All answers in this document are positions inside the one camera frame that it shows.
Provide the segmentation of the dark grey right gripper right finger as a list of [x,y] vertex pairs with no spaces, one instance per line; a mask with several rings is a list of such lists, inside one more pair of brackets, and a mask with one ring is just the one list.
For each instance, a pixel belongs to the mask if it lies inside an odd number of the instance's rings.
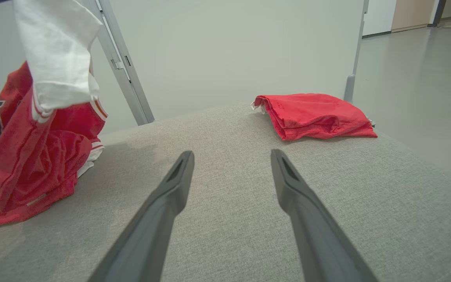
[[287,155],[271,151],[278,203],[290,216],[306,282],[376,282],[377,278]]

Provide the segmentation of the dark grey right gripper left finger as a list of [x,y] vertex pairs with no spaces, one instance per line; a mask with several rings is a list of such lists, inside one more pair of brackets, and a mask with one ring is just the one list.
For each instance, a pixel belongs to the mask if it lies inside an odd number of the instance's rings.
[[184,151],[89,277],[90,282],[159,282],[175,218],[186,206],[195,155]]

